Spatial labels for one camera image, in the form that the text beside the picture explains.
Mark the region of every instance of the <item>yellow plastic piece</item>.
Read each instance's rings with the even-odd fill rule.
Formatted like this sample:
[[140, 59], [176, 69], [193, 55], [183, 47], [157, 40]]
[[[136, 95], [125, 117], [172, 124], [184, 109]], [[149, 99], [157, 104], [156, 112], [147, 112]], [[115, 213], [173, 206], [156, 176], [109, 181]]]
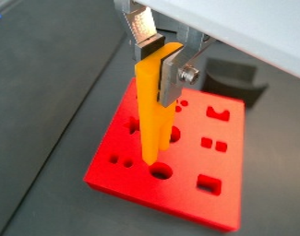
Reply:
[[167, 108], [157, 101], [161, 62], [181, 47], [177, 42], [167, 44], [135, 66], [143, 159], [149, 165], [157, 160], [159, 149], [169, 148], [176, 112], [176, 101]]

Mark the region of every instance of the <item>red pegboard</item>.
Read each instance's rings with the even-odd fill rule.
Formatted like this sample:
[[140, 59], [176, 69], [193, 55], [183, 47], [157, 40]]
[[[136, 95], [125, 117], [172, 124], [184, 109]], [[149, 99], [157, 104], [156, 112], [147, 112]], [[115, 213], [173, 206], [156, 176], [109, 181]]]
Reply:
[[171, 148], [148, 166], [135, 80], [85, 181], [92, 188], [223, 231], [240, 228], [246, 106], [183, 90]]

